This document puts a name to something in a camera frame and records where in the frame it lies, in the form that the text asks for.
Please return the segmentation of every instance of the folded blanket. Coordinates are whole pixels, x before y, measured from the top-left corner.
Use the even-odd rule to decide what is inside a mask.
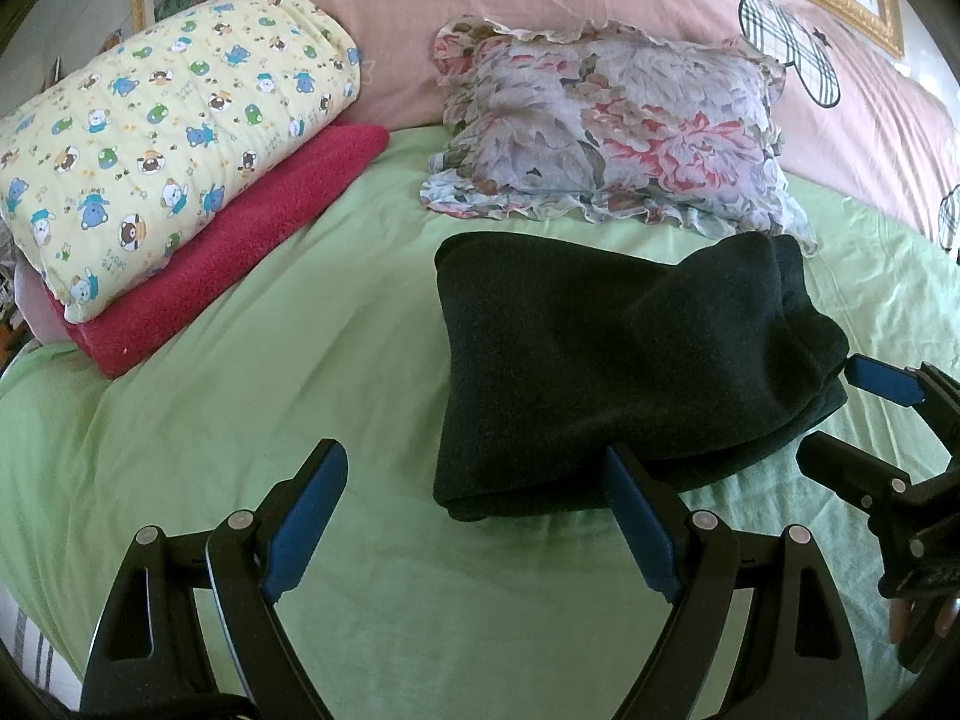
[[[475,232],[436,265],[451,360],[434,497],[455,519],[601,507],[613,440],[679,490],[709,484],[847,399],[847,338],[811,304],[787,236],[667,266]]]
[[[59,318],[70,338],[114,378],[173,338],[296,230],[310,223],[387,146],[383,127],[330,125],[173,252],[159,274],[83,324]],[[46,293],[51,306],[58,303]]]

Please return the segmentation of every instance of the red fleece blanket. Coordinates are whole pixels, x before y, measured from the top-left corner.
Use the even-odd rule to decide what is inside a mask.
[[[143,362],[203,309],[309,224],[387,146],[371,124],[331,124],[239,194],[210,225],[176,251],[166,268],[83,324],[62,318],[70,338],[115,378]]]

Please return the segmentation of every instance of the folded black fabric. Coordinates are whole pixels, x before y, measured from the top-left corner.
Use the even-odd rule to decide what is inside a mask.
[[[667,266],[474,232],[436,265],[451,359],[434,497],[455,519],[602,507],[614,440],[678,490],[707,485],[847,399],[847,337],[810,302],[791,237]]]

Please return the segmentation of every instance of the cartoon bear print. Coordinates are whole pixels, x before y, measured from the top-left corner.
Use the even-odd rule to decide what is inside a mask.
[[[248,52],[242,45],[239,44],[224,54],[224,62],[227,62],[227,65],[231,67],[242,65],[249,58],[250,52]]]
[[[313,92],[313,79],[309,73],[306,71],[300,71],[294,76],[296,79],[296,90],[301,93],[301,95],[309,95]]]
[[[229,92],[214,92],[210,95],[210,101],[208,105],[214,111],[226,111],[230,108],[230,105],[233,104],[233,100],[230,97]]]
[[[168,218],[174,218],[175,215],[184,210],[186,197],[189,193],[190,188],[186,184],[181,186],[173,178],[167,179],[160,194],[160,207],[168,210]]]
[[[90,268],[83,270],[83,276],[74,276],[70,279],[70,296],[76,303],[90,303],[100,294],[100,281],[93,275]]]
[[[45,247],[53,237],[50,230],[50,221],[55,218],[56,215],[51,214],[46,208],[41,208],[30,217],[30,230],[34,234],[34,240],[39,247]]]
[[[139,214],[125,215],[120,223],[117,237],[120,239],[120,247],[123,251],[136,251],[147,237],[147,223]]]
[[[155,172],[163,170],[166,160],[159,151],[148,149],[143,152],[143,156],[136,158],[136,168],[143,175],[153,175]]]
[[[104,205],[109,205],[109,200],[104,199],[99,191],[88,194],[77,206],[80,212],[80,229],[91,230],[101,224],[109,221]]]
[[[256,166],[259,161],[260,159],[257,157],[256,151],[244,151],[243,154],[240,155],[240,165],[237,167],[237,170],[240,170],[240,175],[244,178],[248,178],[256,171]]]
[[[225,191],[226,187],[223,185],[218,187],[214,184],[208,191],[200,194],[200,205],[203,206],[203,211],[208,218],[223,207]]]
[[[155,70],[150,74],[150,83],[157,86],[166,86],[168,83],[171,83],[174,79],[173,71],[171,70]]]
[[[13,165],[16,162],[17,158],[20,156],[19,148],[8,149],[2,157],[0,157],[0,170],[6,170],[7,165]]]
[[[186,128],[186,142],[190,143],[190,148],[196,148],[197,146],[206,148],[210,143],[217,142],[217,136],[206,122],[204,122],[199,127]]]
[[[109,108],[97,108],[96,110],[90,111],[86,115],[85,130],[91,135],[95,135],[98,132],[103,132],[104,129],[107,129],[107,125],[110,123],[109,115]]]
[[[10,182],[10,190],[7,192],[7,213],[12,214],[16,207],[23,202],[23,194],[30,189],[30,184],[22,178],[15,178]]]
[[[256,76],[256,88],[269,95],[277,88],[277,81],[269,73],[261,73]]]
[[[112,93],[114,93],[114,95],[120,95],[120,97],[125,98],[139,85],[139,81],[134,81],[133,79],[128,79],[126,76],[121,76],[116,81],[113,81],[112,84],[110,84],[110,90]]]
[[[80,159],[80,150],[76,146],[68,146],[61,151],[54,160],[54,172],[69,172],[71,167]]]
[[[77,87],[77,89],[81,92],[87,92],[90,89],[92,89],[94,86],[96,86],[98,83],[100,83],[100,74],[91,73],[85,79],[80,81],[80,85]]]

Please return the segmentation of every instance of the pink blanket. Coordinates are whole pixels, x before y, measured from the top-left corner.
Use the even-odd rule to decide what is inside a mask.
[[[311,0],[339,20],[363,52],[363,95],[344,117],[390,129],[440,122],[443,93],[430,47],[451,19],[472,14],[521,29],[582,28],[618,20],[670,40],[714,43],[740,34],[740,0]],[[944,106],[827,11],[776,0],[826,35],[841,100],[819,108],[790,70],[774,120],[781,167],[850,194],[937,240],[942,198],[960,182]],[[835,231],[818,231],[826,240]]]
[[[330,125],[237,196],[160,273],[121,295],[99,317],[69,324],[40,283],[66,334],[115,378],[150,357],[216,298],[337,199],[387,146],[375,125]],[[49,343],[56,338],[47,338]]]

